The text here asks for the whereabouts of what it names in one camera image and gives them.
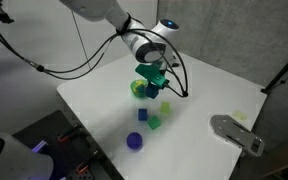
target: metal clamp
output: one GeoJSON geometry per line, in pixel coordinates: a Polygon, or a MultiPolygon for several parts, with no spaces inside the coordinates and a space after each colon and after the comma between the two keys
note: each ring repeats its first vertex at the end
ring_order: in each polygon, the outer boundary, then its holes
{"type": "Polygon", "coordinates": [[[216,135],[256,157],[263,153],[265,142],[228,115],[214,115],[210,124],[216,135]]]}

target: purple light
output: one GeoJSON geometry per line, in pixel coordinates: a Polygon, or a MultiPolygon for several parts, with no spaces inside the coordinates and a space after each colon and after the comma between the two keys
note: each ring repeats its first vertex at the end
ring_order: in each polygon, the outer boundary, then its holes
{"type": "Polygon", "coordinates": [[[40,143],[38,143],[38,145],[36,145],[32,151],[35,152],[35,153],[38,153],[45,145],[47,145],[47,142],[45,141],[41,141],[40,143]]]}

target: blue block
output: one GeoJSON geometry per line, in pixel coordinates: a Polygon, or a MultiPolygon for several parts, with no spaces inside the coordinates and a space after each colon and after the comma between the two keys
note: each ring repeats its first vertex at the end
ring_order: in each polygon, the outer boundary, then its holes
{"type": "Polygon", "coordinates": [[[152,99],[155,99],[159,93],[159,88],[151,83],[149,83],[146,87],[145,95],[152,99]]]}
{"type": "Polygon", "coordinates": [[[146,121],[148,118],[147,109],[139,109],[138,110],[138,120],[146,121]]]}
{"type": "Polygon", "coordinates": [[[145,93],[145,86],[143,86],[143,85],[138,86],[136,89],[141,94],[145,93]]]}

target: white table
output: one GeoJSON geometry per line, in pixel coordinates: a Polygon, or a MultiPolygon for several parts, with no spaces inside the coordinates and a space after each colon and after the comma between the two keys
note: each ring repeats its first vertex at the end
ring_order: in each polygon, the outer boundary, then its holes
{"type": "MultiPolygon", "coordinates": [[[[252,129],[263,106],[266,95],[261,86],[181,55],[189,77],[190,96],[185,99],[168,89],[154,100],[135,98],[130,84],[141,76],[134,71],[132,55],[57,89],[126,180],[229,179],[241,150],[214,135],[209,120],[214,114],[239,110],[248,116],[239,122],[252,129]],[[159,113],[162,101],[171,103],[170,115],[159,113]],[[138,108],[157,115],[161,127],[151,130],[139,122],[138,108]],[[144,140],[138,152],[126,145],[127,135],[134,131],[144,140]]],[[[183,79],[182,69],[176,71],[183,79]]],[[[179,90],[170,74],[167,78],[179,90]]]]}

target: green block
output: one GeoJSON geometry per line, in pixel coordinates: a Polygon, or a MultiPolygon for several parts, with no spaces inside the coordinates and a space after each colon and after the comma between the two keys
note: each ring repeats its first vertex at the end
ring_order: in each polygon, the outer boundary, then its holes
{"type": "Polygon", "coordinates": [[[147,121],[148,125],[151,127],[152,130],[158,128],[159,126],[161,126],[161,120],[156,117],[153,116],[151,117],[148,121],[147,121]]]}
{"type": "Polygon", "coordinates": [[[164,88],[164,83],[168,82],[168,80],[160,73],[160,70],[156,65],[140,64],[137,66],[135,71],[159,88],[164,88]]]}
{"type": "Polygon", "coordinates": [[[162,102],[160,112],[169,114],[171,112],[170,103],[162,102]]]}

